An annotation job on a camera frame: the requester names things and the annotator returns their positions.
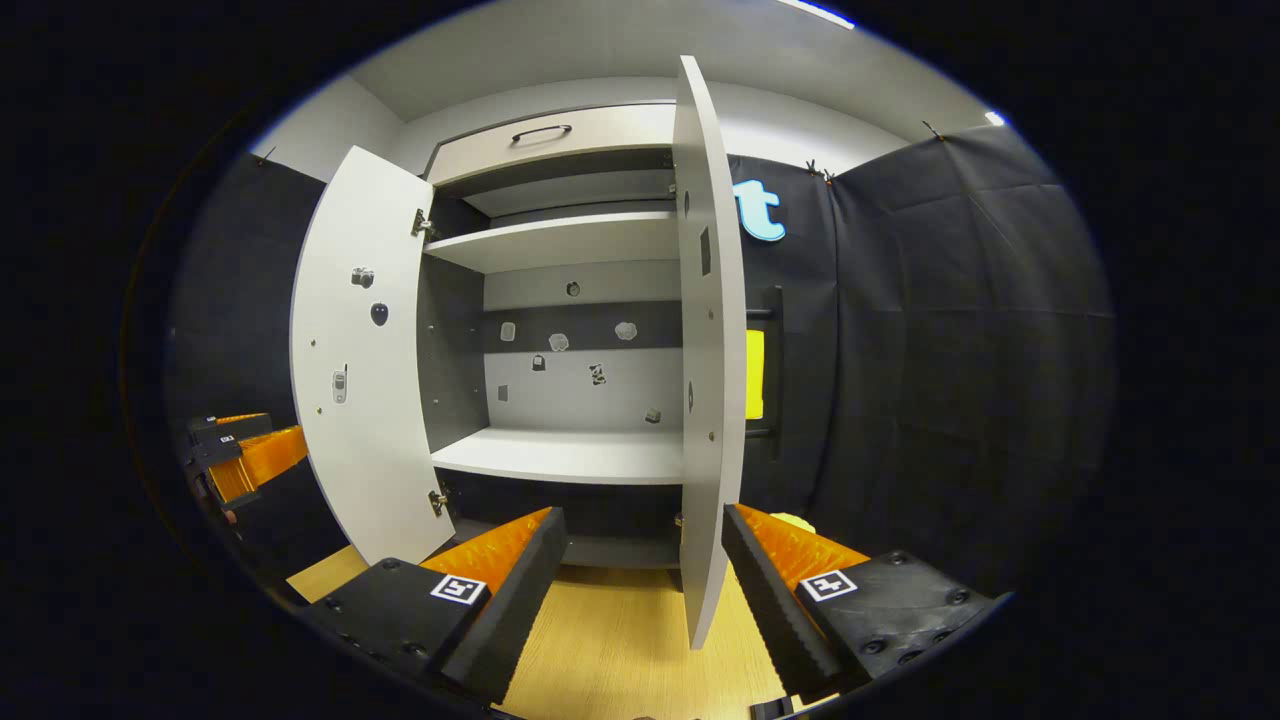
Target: door hinge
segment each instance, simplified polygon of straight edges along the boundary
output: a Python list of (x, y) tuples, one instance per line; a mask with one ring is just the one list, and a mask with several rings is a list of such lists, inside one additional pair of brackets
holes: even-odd
[(426, 219), (426, 214), (419, 208), (417, 213), (413, 213), (413, 229), (408, 232), (410, 237), (417, 237), (417, 233), (425, 232), (422, 237), (424, 241), (440, 240), (440, 231), (435, 229), (431, 220)]
[(449, 503), (449, 496), (440, 495), (433, 489), (426, 493), (426, 498), (431, 501), (431, 511), (435, 512), (436, 518), (444, 514), (444, 506)]

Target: black curtain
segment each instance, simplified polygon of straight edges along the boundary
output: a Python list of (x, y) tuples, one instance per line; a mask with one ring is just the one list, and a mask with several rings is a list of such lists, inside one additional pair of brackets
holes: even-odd
[[(741, 500), (769, 512), (804, 515), (827, 447), (836, 384), (836, 231), (822, 176), (730, 155), (733, 183), (759, 181), (778, 196), (769, 219), (786, 234), (756, 240), (739, 224), (748, 297), (782, 287), (782, 401), (777, 454), (771, 438), (746, 441)], [(765, 365), (774, 359), (765, 355)]]
[[(206, 415), (268, 413), (297, 425), (289, 378), (293, 275), (325, 183), (244, 154), (210, 195), (174, 282), (165, 397), (175, 443)], [(342, 550), (346, 537), (303, 460), (236, 510), (259, 564), (288, 577)]]
[(838, 369), (805, 518), (1011, 589), (1102, 454), (1115, 316), (1089, 232), (1009, 128), (901, 149), (832, 190)]

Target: yellow panel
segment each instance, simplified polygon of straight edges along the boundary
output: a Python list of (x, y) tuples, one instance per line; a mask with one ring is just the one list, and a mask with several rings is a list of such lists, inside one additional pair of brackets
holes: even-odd
[(764, 331), (746, 331), (746, 419), (764, 416)]

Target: white wall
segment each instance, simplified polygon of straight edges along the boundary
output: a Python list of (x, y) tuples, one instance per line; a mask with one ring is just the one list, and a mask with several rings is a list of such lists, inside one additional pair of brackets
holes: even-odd
[[(842, 173), (908, 145), (870, 123), (787, 95), (718, 82), (708, 87), (731, 155), (765, 158), (799, 168), (815, 159), (819, 169)], [(385, 158), (419, 174), (426, 169), (439, 141), (479, 127), (561, 108), (675, 96), (676, 79), (660, 77), (591, 78), (521, 87), (406, 123)]]
[(389, 158), (403, 129), (376, 96), (340, 76), (287, 114), (250, 152), (262, 158), (274, 146), (273, 163), (329, 182), (352, 145)]

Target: ceiling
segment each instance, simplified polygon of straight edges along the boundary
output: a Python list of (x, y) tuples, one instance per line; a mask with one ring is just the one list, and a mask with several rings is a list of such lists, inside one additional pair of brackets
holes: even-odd
[(351, 74), (408, 122), (517, 87), (675, 77), (681, 54), (708, 81), (808, 100), (908, 141), (929, 137), (920, 120), (942, 132), (986, 123), (987, 106), (924, 63), (776, 0), (498, 0)]

